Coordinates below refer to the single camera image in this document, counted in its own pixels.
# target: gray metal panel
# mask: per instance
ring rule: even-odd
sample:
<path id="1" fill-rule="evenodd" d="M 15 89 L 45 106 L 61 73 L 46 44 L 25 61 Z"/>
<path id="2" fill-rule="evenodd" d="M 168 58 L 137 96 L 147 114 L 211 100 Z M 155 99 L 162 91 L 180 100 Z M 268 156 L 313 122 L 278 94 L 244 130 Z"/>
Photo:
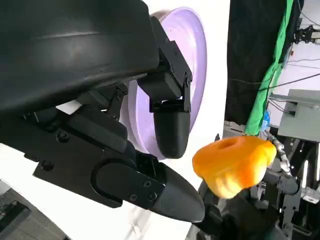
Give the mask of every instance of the gray metal panel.
<path id="1" fill-rule="evenodd" d="M 289 96 L 318 100 L 320 105 L 320 91 L 290 89 Z M 278 134 L 309 141 L 320 142 L 320 106 L 298 103 L 295 116 L 284 113 L 281 118 Z M 292 109 L 293 104 L 287 103 L 286 111 Z"/>

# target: white table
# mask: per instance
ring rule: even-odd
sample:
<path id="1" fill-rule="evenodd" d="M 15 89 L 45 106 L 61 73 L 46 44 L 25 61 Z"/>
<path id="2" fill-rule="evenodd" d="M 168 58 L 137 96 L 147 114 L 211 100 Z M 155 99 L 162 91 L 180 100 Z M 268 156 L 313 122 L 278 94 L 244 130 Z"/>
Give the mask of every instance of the white table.
<path id="1" fill-rule="evenodd" d="M 186 153 L 165 164 L 195 188 L 201 179 L 192 167 L 195 152 L 222 135 L 227 92 L 227 39 L 230 1 L 144 0 L 150 14 L 186 6 L 200 16 L 207 41 L 207 79 L 201 108 Z M 124 202 L 112 209 L 33 177 L 36 163 L 23 153 L 0 145 L 0 178 L 36 206 L 73 240 L 185 239 L 190 223 L 157 215 Z"/>

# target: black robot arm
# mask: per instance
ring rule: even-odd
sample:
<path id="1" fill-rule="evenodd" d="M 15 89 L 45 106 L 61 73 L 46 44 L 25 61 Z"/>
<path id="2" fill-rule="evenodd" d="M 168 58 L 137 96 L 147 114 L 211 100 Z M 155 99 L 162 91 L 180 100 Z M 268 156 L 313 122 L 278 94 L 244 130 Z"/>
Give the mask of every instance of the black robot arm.
<path id="1" fill-rule="evenodd" d="M 150 98 L 162 154 L 180 158 L 186 150 L 192 73 L 147 5 L 3 4 L 0 142 L 38 162 L 37 178 L 101 204 L 117 208 L 125 200 L 173 219 L 202 221 L 198 192 L 155 156 L 137 151 L 119 122 L 124 83 L 138 80 Z M 55 107 L 74 99 L 83 105 L 71 115 Z"/>

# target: black fabric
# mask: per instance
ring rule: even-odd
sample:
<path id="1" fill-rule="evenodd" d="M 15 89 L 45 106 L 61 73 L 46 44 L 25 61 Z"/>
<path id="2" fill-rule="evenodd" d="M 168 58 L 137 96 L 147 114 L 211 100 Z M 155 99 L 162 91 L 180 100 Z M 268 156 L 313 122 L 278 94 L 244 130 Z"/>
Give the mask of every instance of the black fabric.
<path id="1" fill-rule="evenodd" d="M 273 63 L 286 0 L 231 0 L 227 43 L 225 120 L 246 124 L 259 84 Z"/>

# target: orange object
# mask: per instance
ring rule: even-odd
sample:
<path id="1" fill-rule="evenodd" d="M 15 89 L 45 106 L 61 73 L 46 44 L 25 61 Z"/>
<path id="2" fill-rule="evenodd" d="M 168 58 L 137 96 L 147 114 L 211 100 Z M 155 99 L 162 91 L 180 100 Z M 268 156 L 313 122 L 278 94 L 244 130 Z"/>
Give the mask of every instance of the orange object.
<path id="1" fill-rule="evenodd" d="M 257 185 L 276 156 L 276 147 L 255 136 L 236 136 L 213 142 L 196 152 L 195 173 L 220 198 L 230 199 Z"/>

